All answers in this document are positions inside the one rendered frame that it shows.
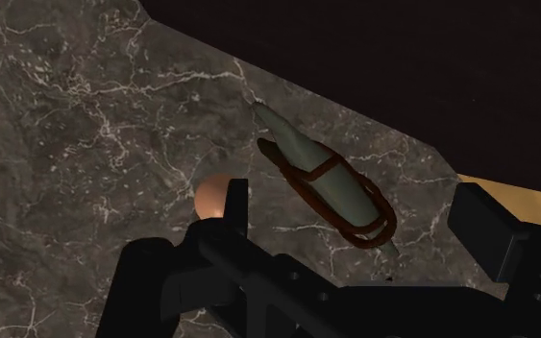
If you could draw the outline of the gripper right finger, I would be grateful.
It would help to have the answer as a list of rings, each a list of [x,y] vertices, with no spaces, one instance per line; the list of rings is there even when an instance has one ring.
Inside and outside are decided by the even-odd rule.
[[[463,182],[448,227],[492,281],[508,285],[504,338],[541,338],[541,225],[519,220],[478,184]]]

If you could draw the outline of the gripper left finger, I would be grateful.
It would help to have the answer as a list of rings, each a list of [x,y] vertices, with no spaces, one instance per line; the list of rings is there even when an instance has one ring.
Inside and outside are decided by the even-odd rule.
[[[340,338],[335,286],[247,237],[248,182],[232,179],[221,218],[121,251],[95,338],[172,338],[183,313],[205,308],[236,338]]]

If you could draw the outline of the peach-coloured egg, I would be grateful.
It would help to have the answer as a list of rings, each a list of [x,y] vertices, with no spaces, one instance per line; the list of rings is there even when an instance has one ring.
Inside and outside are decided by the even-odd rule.
[[[231,179],[227,174],[214,174],[205,178],[197,187],[193,202],[201,220],[223,217]]]

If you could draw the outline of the grey-green bottle in brown holder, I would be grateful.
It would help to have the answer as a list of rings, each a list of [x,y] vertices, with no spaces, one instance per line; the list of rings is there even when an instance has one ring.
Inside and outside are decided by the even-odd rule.
[[[259,150],[316,213],[356,248],[399,254],[392,241],[395,211],[370,179],[266,105],[255,102],[252,111],[273,136],[260,138]]]

